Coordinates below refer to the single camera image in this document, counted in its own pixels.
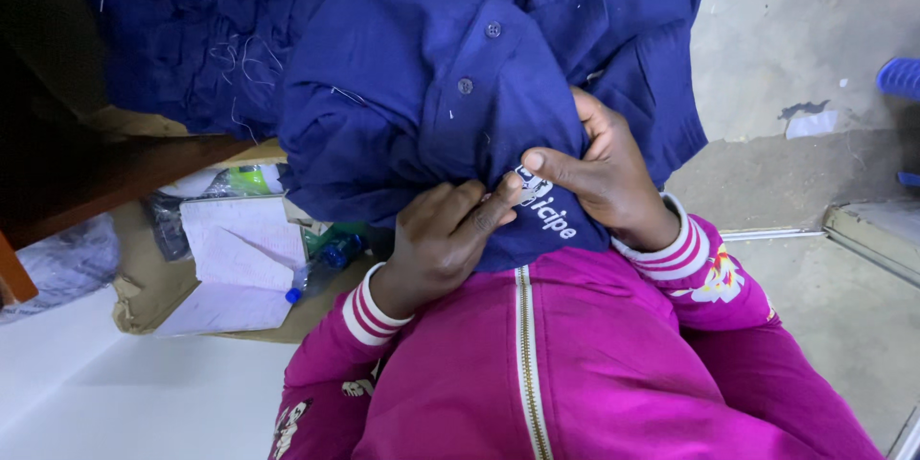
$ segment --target pile of navy fabric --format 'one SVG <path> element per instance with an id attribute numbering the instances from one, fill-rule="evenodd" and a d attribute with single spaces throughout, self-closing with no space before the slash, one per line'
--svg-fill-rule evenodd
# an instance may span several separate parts
<path id="1" fill-rule="evenodd" d="M 489 240 L 478 270 L 609 234 L 570 192 L 520 168 L 589 140 L 569 85 L 622 113 L 662 185 L 707 140 L 691 84 L 700 0 L 325 0 L 279 97 L 288 197 L 321 220 L 393 227 L 444 181 L 494 188 L 517 170 L 536 198 Z"/>
<path id="2" fill-rule="evenodd" d="M 193 133 L 277 132 L 274 97 L 323 0 L 88 0 L 108 47 L 109 101 Z"/>

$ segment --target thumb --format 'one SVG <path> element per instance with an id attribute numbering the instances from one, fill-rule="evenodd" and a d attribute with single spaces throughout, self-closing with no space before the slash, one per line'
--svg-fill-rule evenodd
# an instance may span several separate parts
<path id="1" fill-rule="evenodd" d="M 521 164 L 536 176 L 568 188 L 575 194 L 590 194 L 594 183 L 592 168 L 597 165 L 545 147 L 526 150 Z"/>

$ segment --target navy blue shirt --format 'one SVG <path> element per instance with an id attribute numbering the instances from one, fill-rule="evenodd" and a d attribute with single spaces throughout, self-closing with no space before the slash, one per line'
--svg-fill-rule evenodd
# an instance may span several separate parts
<path id="1" fill-rule="evenodd" d="M 690 77 L 700 0 L 326 0 L 281 92 L 289 197 L 323 220 L 392 227 L 443 181 L 489 188 L 518 170 L 537 197 L 489 240 L 479 270 L 609 235 L 558 185 L 520 169 L 589 140 L 569 84 L 623 113 L 663 184 L 706 144 Z"/>

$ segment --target blue bottle cap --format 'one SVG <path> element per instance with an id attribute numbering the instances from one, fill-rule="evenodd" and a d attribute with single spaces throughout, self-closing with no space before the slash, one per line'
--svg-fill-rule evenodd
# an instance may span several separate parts
<path id="1" fill-rule="evenodd" d="M 291 288 L 288 289 L 288 292 L 284 293 L 284 300 L 290 301 L 291 303 L 297 303 L 297 301 L 300 300 L 302 294 L 303 293 L 300 291 L 300 289 Z"/>

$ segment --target cardboard box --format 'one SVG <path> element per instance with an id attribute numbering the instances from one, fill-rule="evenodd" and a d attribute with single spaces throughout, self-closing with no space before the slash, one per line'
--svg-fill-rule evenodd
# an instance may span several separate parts
<path id="1" fill-rule="evenodd" d="M 129 334 L 148 334 L 167 319 L 199 284 L 194 260 L 167 262 L 156 247 L 154 234 L 139 202 L 109 212 L 121 240 L 119 277 L 112 284 L 119 300 L 112 311 L 115 325 Z M 323 293 L 293 306 L 277 329 L 220 333 L 242 339 L 300 343 L 332 308 L 339 293 L 354 288 L 378 261 L 361 255 L 343 270 Z"/>

